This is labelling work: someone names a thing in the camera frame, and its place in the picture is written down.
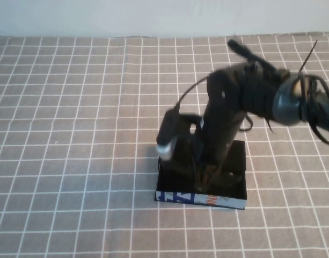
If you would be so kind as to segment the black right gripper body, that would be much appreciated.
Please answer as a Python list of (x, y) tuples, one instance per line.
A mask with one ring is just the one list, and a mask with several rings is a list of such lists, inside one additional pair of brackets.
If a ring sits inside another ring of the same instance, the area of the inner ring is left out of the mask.
[(208, 103), (203, 114), (201, 139), (204, 143), (202, 159), (208, 164), (222, 166), (233, 140), (245, 118), (239, 104), (240, 87), (235, 68), (227, 67), (211, 73), (207, 78)]

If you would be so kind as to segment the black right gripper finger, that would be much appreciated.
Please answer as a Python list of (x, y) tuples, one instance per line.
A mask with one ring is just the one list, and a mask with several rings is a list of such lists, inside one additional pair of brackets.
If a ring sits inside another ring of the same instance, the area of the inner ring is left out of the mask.
[(222, 166), (215, 164), (207, 165), (206, 166), (207, 187), (212, 187), (212, 186), (221, 187), (222, 186), (221, 173), (222, 173)]
[(205, 164), (197, 161), (193, 162), (193, 174), (194, 174), (194, 189), (205, 190), (207, 187), (206, 175), (205, 175)]

